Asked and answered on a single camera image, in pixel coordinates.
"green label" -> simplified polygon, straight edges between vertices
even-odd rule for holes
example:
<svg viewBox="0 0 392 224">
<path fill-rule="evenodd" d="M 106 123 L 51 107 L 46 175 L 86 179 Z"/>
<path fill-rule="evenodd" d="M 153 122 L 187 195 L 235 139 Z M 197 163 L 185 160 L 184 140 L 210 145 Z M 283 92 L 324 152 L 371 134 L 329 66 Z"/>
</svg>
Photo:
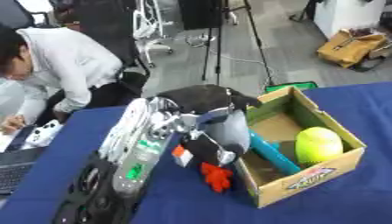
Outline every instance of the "green label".
<svg viewBox="0 0 392 224">
<path fill-rule="evenodd" d="M 159 143 L 153 143 L 147 140 L 139 140 L 138 144 L 142 149 L 148 148 L 157 152 L 161 151 L 161 147 Z"/>
<path fill-rule="evenodd" d="M 135 164 L 125 176 L 127 179 L 139 179 L 143 172 L 144 166 L 142 164 Z"/>
</svg>

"white shirt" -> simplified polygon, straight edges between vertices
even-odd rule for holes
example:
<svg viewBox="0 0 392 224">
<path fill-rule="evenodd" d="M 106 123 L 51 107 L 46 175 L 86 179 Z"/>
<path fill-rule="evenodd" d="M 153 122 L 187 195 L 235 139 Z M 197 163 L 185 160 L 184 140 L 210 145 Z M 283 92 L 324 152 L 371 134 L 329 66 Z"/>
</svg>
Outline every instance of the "white shirt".
<svg viewBox="0 0 392 224">
<path fill-rule="evenodd" d="M 54 110 L 70 113 L 83 109 L 91 101 L 91 87 L 116 81 L 122 62 L 90 37 L 67 28 L 17 30 L 30 53 L 32 75 L 19 83 L 25 97 L 17 115 L 34 123 L 46 108 L 46 87 L 61 88 L 66 98 Z"/>
</svg>

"man's arm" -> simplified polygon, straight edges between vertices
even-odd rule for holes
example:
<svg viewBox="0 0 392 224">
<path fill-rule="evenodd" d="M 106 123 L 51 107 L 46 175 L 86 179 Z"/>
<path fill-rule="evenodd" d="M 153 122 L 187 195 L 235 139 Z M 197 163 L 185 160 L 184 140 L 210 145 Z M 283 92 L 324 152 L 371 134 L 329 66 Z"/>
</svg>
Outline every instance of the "man's arm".
<svg viewBox="0 0 392 224">
<path fill-rule="evenodd" d="M 45 87 L 21 83 L 24 89 L 24 102 L 17 115 L 24 117 L 25 124 L 33 124 L 46 107 L 48 94 Z"/>
<path fill-rule="evenodd" d="M 72 54 L 51 53 L 47 56 L 52 70 L 59 77 L 61 88 L 66 94 L 66 98 L 56 104 L 53 110 L 69 114 L 86 107 L 91 101 L 91 92 L 88 89 L 86 77 L 75 63 Z"/>
</svg>

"blue foam tube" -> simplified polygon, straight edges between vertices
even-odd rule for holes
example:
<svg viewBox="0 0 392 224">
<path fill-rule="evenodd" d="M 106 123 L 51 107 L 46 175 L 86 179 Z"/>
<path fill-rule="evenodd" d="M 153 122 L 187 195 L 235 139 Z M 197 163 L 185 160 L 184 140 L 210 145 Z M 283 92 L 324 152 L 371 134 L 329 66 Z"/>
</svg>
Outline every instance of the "blue foam tube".
<svg viewBox="0 0 392 224">
<path fill-rule="evenodd" d="M 253 130 L 249 130 L 250 147 L 260 156 L 268 159 L 277 169 L 286 175 L 300 172 L 301 169 L 291 162 L 284 154 L 279 151 L 279 144 L 269 143 Z"/>
</svg>

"black hair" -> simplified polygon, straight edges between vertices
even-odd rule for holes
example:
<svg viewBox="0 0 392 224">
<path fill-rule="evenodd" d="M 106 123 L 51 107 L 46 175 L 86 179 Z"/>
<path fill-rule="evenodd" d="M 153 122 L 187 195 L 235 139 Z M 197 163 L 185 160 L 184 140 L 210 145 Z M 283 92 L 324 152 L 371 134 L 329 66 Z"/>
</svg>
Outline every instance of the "black hair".
<svg viewBox="0 0 392 224">
<path fill-rule="evenodd" d="M 6 70 L 11 60 L 20 58 L 20 47 L 27 46 L 15 30 L 0 24 L 0 73 Z"/>
</svg>

